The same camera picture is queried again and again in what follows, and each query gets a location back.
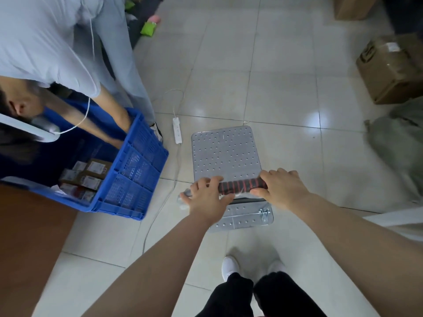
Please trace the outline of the person's left hand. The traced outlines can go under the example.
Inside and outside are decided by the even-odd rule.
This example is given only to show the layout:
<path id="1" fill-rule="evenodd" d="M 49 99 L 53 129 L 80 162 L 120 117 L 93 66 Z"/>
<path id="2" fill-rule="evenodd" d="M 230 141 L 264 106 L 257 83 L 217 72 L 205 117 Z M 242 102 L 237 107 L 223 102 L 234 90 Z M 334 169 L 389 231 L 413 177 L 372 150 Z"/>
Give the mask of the person's left hand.
<path id="1" fill-rule="evenodd" d="M 222 176 L 210 178 L 210 193 L 198 193 L 198 181 L 190 186 L 192 199 L 189 207 L 189 214 L 201 219 L 208 227 L 220 221 L 225 209 L 219 206 L 219 184 L 223 181 Z"/>

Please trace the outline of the person's right hand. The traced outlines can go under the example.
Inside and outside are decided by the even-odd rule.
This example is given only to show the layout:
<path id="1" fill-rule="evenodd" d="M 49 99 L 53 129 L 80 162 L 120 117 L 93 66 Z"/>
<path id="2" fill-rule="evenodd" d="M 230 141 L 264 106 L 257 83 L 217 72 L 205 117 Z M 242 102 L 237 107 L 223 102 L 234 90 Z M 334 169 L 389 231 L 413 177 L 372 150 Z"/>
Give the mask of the person's right hand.
<path id="1" fill-rule="evenodd" d="M 281 209 L 293 210 L 297 203 L 311 195 L 296 170 L 262 170 L 259 177 L 272 196 L 267 202 Z"/>

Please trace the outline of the grey metal platform trolley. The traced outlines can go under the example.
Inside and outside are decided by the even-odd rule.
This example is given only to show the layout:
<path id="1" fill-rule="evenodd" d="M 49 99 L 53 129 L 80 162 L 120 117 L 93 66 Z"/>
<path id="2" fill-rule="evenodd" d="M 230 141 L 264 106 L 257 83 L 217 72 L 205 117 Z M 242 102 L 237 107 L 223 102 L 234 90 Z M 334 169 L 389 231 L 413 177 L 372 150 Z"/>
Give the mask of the grey metal platform trolley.
<path id="1" fill-rule="evenodd" d="M 243 125 L 197 132 L 193 133 L 191 140 L 194 180 L 222 176 L 220 197 L 235 194 L 223 217 L 209 231 L 272 224 L 274 215 L 271 204 L 250 193 L 253 188 L 267 188 L 259 178 L 262 167 L 251 127 Z"/>

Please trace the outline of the person's left forearm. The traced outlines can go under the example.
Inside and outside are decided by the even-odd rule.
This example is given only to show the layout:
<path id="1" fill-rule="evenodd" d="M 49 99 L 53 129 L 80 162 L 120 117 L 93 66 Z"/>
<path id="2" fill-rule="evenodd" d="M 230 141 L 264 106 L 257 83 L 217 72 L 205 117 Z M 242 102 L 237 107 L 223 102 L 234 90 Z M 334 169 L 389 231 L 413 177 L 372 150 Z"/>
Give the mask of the person's left forearm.
<path id="1" fill-rule="evenodd" d="M 217 216 L 193 211 L 134 261 L 82 317 L 171 317 L 208 229 Z"/>

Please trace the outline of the person's right forearm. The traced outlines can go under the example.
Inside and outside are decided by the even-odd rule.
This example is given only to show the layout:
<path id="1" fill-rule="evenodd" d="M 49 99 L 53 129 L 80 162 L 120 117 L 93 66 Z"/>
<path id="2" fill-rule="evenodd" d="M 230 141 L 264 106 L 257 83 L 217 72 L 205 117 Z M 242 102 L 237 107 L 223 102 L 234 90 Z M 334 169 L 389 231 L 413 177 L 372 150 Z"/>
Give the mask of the person's right forearm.
<path id="1" fill-rule="evenodd" d="M 381 317 L 423 317 L 423 245 L 316 194 L 287 208 L 310 227 Z"/>

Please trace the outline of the blue plastic crate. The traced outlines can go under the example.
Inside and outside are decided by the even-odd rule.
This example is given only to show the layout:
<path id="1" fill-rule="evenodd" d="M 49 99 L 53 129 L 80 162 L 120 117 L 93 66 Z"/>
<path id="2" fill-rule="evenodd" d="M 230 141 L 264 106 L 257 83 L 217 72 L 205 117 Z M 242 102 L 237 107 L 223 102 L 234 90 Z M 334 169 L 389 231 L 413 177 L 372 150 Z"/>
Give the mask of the blue plastic crate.
<path id="1" fill-rule="evenodd" d="M 86 213 L 107 213 L 142 220 L 166 164 L 168 151 L 147 126 L 141 112 L 127 108 L 133 119 L 125 134 L 102 108 L 91 101 L 88 118 L 113 138 L 123 141 L 121 149 L 75 128 L 51 143 L 40 143 L 30 164 L 16 163 L 0 154 L 0 180 L 14 177 L 15 185 Z M 112 163 L 91 201 L 78 200 L 52 187 L 65 169 L 78 161 L 99 159 Z"/>

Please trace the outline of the white power strip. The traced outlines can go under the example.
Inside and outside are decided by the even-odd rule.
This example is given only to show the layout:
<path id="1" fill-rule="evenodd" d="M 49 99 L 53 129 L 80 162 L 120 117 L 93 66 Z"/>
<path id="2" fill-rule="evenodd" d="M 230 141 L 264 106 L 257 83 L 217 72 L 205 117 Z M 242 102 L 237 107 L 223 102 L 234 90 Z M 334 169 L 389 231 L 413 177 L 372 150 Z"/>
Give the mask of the white power strip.
<path id="1" fill-rule="evenodd" d="M 182 144 L 183 143 L 182 132 L 180 127 L 180 120 L 178 117 L 173 118 L 173 133 L 174 133 L 175 143 Z"/>

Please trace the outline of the person's white left shoe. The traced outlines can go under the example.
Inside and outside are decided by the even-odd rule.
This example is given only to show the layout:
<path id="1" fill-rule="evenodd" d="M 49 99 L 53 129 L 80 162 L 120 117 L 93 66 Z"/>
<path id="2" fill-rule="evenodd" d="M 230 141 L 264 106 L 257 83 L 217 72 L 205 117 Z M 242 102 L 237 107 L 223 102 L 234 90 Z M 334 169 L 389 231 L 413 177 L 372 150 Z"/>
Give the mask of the person's white left shoe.
<path id="1" fill-rule="evenodd" d="M 227 282 L 227 280 L 232 274 L 234 273 L 240 274 L 240 272 L 241 270 L 237 260 L 233 256 L 227 255 L 223 259 L 222 266 L 221 266 L 221 273 L 222 273 L 224 282 Z"/>

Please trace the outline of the person's white shoe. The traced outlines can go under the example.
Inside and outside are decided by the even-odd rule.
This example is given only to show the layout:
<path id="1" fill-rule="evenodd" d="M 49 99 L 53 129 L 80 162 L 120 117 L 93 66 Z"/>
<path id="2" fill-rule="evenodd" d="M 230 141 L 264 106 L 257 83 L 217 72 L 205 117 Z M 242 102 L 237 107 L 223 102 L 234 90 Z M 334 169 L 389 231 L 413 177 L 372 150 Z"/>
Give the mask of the person's white shoe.
<path id="1" fill-rule="evenodd" d="M 287 269 L 281 260 L 275 260 L 269 265 L 267 274 L 279 272 L 287 273 Z"/>
<path id="2" fill-rule="evenodd" d="M 241 270 L 237 260 L 233 256 L 227 255 L 223 259 L 222 266 L 221 266 L 221 273 L 222 273 L 224 282 L 227 282 L 227 280 L 232 274 L 234 273 L 240 274 L 240 272 Z"/>

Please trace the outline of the person's white right shoe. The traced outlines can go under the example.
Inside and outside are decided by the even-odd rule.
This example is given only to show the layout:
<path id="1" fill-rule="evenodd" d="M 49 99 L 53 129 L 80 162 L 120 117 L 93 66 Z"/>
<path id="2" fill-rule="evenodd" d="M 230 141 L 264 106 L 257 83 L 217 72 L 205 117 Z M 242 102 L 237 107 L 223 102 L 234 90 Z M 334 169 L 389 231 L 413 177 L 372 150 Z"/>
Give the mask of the person's white right shoe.
<path id="1" fill-rule="evenodd" d="M 275 260 L 269 265 L 267 274 L 279 272 L 287 273 L 287 269 L 281 260 Z"/>

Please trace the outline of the pile of small cardboard boxes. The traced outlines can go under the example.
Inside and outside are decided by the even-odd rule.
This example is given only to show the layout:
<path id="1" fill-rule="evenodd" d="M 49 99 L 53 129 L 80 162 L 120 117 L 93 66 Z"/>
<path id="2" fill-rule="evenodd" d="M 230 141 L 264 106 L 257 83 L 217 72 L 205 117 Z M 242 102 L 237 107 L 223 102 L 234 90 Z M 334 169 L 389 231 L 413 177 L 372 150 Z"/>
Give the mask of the pile of small cardboard boxes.
<path id="1" fill-rule="evenodd" d="M 112 162 L 89 159 L 76 161 L 71 169 L 64 169 L 59 178 L 59 189 L 78 200 L 91 202 L 112 169 Z"/>

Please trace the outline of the person's black trousers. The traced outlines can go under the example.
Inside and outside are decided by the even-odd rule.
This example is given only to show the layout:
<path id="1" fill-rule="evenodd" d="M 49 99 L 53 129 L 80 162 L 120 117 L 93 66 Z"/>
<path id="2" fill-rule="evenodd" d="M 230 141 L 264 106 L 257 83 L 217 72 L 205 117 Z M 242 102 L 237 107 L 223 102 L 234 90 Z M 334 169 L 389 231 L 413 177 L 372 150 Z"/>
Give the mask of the person's black trousers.
<path id="1" fill-rule="evenodd" d="M 253 297 L 264 317 L 327 317 L 285 272 L 267 274 L 256 284 L 239 273 L 233 273 L 214 289 L 195 317 L 254 317 Z"/>

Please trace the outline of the white fabric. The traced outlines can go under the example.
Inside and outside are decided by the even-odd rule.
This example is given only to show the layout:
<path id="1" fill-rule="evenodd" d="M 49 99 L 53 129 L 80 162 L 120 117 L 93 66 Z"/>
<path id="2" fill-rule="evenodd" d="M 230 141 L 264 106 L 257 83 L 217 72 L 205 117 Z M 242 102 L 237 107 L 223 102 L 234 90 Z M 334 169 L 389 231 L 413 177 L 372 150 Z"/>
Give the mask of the white fabric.
<path id="1" fill-rule="evenodd" d="M 423 243 L 423 206 L 373 214 L 363 218 L 391 229 L 410 240 Z"/>

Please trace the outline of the grey-green fabric bag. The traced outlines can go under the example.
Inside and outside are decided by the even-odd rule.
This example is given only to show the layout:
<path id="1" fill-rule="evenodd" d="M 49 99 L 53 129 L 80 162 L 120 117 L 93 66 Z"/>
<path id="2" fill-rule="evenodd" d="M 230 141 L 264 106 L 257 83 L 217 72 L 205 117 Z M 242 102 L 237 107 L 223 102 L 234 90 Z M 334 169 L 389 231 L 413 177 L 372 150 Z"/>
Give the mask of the grey-green fabric bag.
<path id="1" fill-rule="evenodd" d="M 363 124 L 370 147 L 423 204 L 423 95 Z"/>

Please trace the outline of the green packet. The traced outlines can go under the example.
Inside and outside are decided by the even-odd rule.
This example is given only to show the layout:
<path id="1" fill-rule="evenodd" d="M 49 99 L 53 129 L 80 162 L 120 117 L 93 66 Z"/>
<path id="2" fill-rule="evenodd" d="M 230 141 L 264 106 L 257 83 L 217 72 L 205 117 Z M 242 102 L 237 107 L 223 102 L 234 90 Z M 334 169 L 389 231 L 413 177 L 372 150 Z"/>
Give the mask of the green packet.
<path id="1" fill-rule="evenodd" d="M 155 34 L 158 23 L 154 21 L 147 21 L 142 26 L 140 34 L 146 37 L 152 37 Z"/>

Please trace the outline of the taped brown cardboard box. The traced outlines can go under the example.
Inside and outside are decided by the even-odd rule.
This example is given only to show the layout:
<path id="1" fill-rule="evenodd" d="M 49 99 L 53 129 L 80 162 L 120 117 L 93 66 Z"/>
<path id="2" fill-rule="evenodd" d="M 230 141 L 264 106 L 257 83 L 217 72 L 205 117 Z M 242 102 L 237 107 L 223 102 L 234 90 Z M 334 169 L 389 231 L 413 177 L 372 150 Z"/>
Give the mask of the taped brown cardboard box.
<path id="1" fill-rule="evenodd" d="M 423 40 L 416 33 L 372 38 L 356 65 L 375 105 L 423 95 Z"/>

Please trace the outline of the plain brown cardboard box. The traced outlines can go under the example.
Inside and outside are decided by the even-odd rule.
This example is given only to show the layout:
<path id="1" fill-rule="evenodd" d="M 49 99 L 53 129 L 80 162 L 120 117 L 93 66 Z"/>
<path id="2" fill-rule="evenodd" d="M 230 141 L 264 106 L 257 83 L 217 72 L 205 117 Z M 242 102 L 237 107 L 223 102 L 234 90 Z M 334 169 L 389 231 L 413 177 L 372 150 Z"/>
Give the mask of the plain brown cardboard box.
<path id="1" fill-rule="evenodd" d="M 376 2 L 377 0 L 333 0 L 334 19 L 364 20 Z"/>

